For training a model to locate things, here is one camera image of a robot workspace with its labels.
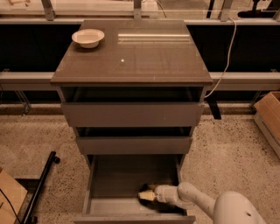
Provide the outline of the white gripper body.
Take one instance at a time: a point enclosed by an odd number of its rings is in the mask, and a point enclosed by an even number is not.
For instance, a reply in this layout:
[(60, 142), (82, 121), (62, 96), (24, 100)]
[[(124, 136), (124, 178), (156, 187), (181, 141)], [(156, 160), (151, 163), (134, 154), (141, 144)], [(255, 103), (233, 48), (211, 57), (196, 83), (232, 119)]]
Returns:
[(156, 200), (161, 203), (175, 204), (179, 199), (177, 187), (172, 185), (159, 185), (154, 193)]

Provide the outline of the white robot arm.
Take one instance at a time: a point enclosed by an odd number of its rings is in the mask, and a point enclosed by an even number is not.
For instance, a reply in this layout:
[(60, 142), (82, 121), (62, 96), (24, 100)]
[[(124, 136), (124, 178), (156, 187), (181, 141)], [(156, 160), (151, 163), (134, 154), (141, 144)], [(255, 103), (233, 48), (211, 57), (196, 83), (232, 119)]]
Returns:
[(156, 201), (187, 209), (193, 203), (213, 224), (267, 224), (248, 198), (234, 191), (225, 191), (216, 199), (200, 191), (190, 182), (178, 185), (148, 185), (138, 193), (140, 200)]

